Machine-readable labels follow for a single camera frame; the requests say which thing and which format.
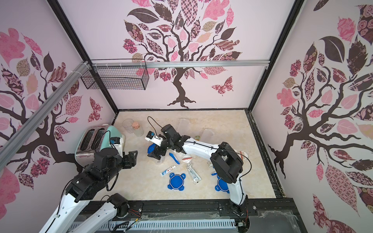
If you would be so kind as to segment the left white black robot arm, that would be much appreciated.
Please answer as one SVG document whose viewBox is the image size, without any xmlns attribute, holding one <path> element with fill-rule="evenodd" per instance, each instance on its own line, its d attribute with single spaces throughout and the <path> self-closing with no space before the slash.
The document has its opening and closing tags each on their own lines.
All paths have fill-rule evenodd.
<svg viewBox="0 0 373 233">
<path fill-rule="evenodd" d="M 108 187 L 123 169 L 131 169 L 137 163 L 137 151 L 120 155 L 115 148 L 104 148 L 94 154 L 94 161 L 82 173 L 76 175 L 64 189 L 54 213 L 40 230 L 42 233 L 94 233 L 115 217 L 128 215 L 128 200 L 116 193 L 93 215 L 73 230 L 70 229 L 81 211 L 96 194 Z"/>
</svg>

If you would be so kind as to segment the clear comb packet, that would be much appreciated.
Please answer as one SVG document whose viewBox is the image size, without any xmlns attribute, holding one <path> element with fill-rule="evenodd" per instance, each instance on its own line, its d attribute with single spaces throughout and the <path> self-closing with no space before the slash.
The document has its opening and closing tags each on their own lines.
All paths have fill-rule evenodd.
<svg viewBox="0 0 373 233">
<path fill-rule="evenodd" d="M 187 170 L 195 184 L 199 183 L 202 180 L 192 164 L 187 165 Z"/>
</svg>

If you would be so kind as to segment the detached blue container lid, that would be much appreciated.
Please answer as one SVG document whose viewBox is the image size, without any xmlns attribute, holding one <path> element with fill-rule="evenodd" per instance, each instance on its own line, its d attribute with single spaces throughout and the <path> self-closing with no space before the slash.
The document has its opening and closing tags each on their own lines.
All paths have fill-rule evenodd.
<svg viewBox="0 0 373 233">
<path fill-rule="evenodd" d="M 219 176 L 217 176 L 217 184 L 215 190 L 218 192 L 230 193 L 227 183 Z"/>
</svg>

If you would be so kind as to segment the blue lid container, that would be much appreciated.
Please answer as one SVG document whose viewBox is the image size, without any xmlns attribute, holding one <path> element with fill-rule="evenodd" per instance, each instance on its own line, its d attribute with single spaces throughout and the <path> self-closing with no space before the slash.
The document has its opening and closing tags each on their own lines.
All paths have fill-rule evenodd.
<svg viewBox="0 0 373 233">
<path fill-rule="evenodd" d="M 165 160 L 165 154 L 166 154 L 167 150 L 166 149 L 163 149 L 162 147 L 156 145 L 156 144 L 152 144 L 148 147 L 148 150 L 147 150 L 147 156 L 149 158 L 153 158 L 155 159 L 155 162 L 157 164 L 161 164 L 164 162 Z"/>
<path fill-rule="evenodd" d="M 190 128 L 190 121 L 187 118 L 181 118 L 177 127 L 177 132 L 183 136 L 188 135 Z"/>
<path fill-rule="evenodd" d="M 214 133 L 213 130 L 204 129 L 204 131 L 201 135 L 200 141 L 208 143 L 208 144 L 212 144 L 214 135 L 215 135 L 215 133 Z"/>
</svg>

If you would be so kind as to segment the small toothpaste tube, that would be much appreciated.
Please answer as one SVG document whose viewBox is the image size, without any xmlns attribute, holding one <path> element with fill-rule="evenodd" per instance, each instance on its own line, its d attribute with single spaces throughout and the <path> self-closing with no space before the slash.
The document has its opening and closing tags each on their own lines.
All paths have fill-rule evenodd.
<svg viewBox="0 0 373 233">
<path fill-rule="evenodd" d="M 175 169 L 175 168 L 176 168 L 176 165 L 173 165 L 173 166 L 167 168 L 166 170 L 162 171 L 162 172 L 160 173 L 160 175 L 163 177 L 163 176 L 165 176 L 166 174 L 170 173 L 170 172 L 171 172 L 173 169 Z"/>
</svg>

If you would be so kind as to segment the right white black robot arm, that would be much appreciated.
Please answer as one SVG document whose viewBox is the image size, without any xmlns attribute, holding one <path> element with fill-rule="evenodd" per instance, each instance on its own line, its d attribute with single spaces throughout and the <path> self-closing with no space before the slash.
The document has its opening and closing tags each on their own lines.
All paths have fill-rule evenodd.
<svg viewBox="0 0 373 233">
<path fill-rule="evenodd" d="M 247 197 L 242 185 L 245 155 L 236 152 L 227 142 L 209 144 L 197 141 L 190 136 L 181 136 L 170 124 L 161 129 L 160 135 L 149 131 L 145 139 L 155 144 L 155 149 L 148 157 L 160 160 L 167 150 L 185 155 L 192 154 L 210 160 L 217 175 L 227 183 L 230 201 L 239 207 L 244 205 Z"/>
</svg>

